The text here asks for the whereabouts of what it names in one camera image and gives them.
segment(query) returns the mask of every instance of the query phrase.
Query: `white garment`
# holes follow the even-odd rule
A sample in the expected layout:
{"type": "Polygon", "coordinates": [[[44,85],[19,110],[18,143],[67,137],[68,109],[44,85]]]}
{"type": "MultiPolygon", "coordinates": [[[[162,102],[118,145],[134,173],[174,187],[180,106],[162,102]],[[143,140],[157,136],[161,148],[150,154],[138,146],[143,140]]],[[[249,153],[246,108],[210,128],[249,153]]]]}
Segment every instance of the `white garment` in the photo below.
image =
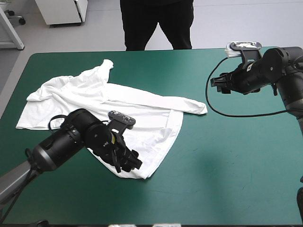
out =
{"type": "MultiPolygon", "coordinates": [[[[119,177],[146,179],[155,172],[177,138],[183,112],[204,114],[207,108],[195,100],[163,97],[107,83],[112,68],[112,61],[104,60],[101,66],[84,71],[77,77],[50,79],[27,97],[28,102],[16,128],[47,130],[53,116],[68,115],[79,108],[87,109],[102,121],[108,120],[109,111],[119,111],[136,120],[134,128],[127,129],[123,136],[127,147],[139,153],[143,162],[141,168],[118,174],[113,166],[95,157],[119,177]]],[[[59,128],[62,121],[52,121],[52,128],[59,128]]]]}

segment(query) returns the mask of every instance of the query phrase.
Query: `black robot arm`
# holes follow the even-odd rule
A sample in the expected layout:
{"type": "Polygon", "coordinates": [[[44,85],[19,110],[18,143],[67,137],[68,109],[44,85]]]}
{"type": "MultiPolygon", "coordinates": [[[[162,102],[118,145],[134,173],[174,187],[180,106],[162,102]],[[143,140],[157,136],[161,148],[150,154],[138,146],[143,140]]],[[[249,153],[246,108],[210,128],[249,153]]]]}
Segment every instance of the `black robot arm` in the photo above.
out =
{"type": "Polygon", "coordinates": [[[242,63],[234,71],[211,79],[211,86],[224,94],[236,91],[246,95],[271,85],[275,96],[279,91],[286,110],[297,118],[303,132],[303,112],[291,111],[303,110],[303,63],[300,62],[303,50],[300,47],[272,48],[261,57],[260,44],[245,47],[231,43],[229,47],[239,53],[242,63]]]}
{"type": "Polygon", "coordinates": [[[16,200],[30,181],[43,172],[57,169],[83,147],[92,149],[96,156],[115,166],[118,173],[121,169],[126,172],[139,169],[142,161],[138,159],[138,152],[128,149],[122,136],[126,129],[132,129],[135,119],[117,111],[109,112],[108,116],[111,121],[107,125],[86,109],[53,117],[51,121],[64,118],[60,129],[33,151],[26,149],[28,160],[0,177],[0,224],[8,214],[1,218],[4,206],[12,198],[16,200]]]}

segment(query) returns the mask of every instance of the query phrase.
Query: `person's leg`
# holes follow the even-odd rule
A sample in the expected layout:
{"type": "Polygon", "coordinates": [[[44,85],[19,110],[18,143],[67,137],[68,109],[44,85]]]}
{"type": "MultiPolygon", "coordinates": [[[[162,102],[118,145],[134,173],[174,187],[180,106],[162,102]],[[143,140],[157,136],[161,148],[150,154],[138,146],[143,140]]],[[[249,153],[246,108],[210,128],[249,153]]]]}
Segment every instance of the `person's leg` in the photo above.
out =
{"type": "Polygon", "coordinates": [[[192,49],[190,27],[193,20],[193,0],[182,0],[161,8],[159,24],[174,50],[192,49]]]}
{"type": "Polygon", "coordinates": [[[156,7],[145,6],[133,0],[120,0],[125,46],[127,51],[143,51],[158,21],[156,7]]]}

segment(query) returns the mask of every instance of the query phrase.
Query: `green table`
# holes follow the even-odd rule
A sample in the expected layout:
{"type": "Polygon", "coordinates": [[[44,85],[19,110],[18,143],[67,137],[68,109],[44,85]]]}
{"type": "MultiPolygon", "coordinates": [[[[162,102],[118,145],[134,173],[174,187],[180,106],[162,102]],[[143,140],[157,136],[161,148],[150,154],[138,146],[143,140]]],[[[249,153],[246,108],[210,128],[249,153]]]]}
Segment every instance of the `green table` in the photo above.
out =
{"type": "MultiPolygon", "coordinates": [[[[50,78],[77,76],[111,59],[111,83],[205,102],[206,78],[224,57],[222,49],[34,54],[0,120],[0,175],[25,160],[25,148],[50,135],[15,129],[26,97],[50,78]]],[[[239,62],[228,60],[218,73],[239,62]]],[[[270,86],[247,96],[211,88],[209,96],[230,114],[284,109],[270,86]]],[[[120,179],[83,149],[34,180],[6,223],[300,223],[295,198],[303,174],[303,139],[294,117],[231,119],[211,110],[204,116],[184,115],[176,142],[151,178],[120,179]]]]}

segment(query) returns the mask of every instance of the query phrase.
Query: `chair wheel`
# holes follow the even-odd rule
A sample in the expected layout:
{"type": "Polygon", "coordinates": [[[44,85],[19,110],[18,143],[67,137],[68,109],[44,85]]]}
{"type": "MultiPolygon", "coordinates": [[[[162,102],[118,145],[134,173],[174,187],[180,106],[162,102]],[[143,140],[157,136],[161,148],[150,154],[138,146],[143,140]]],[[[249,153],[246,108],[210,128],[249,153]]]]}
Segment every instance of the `chair wheel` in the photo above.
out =
{"type": "Polygon", "coordinates": [[[8,15],[14,16],[14,15],[15,15],[15,12],[10,10],[10,11],[8,11],[8,15]]]}
{"type": "Polygon", "coordinates": [[[23,19],[23,18],[21,18],[21,19],[19,19],[19,24],[21,24],[21,25],[25,25],[25,20],[23,19]]]}

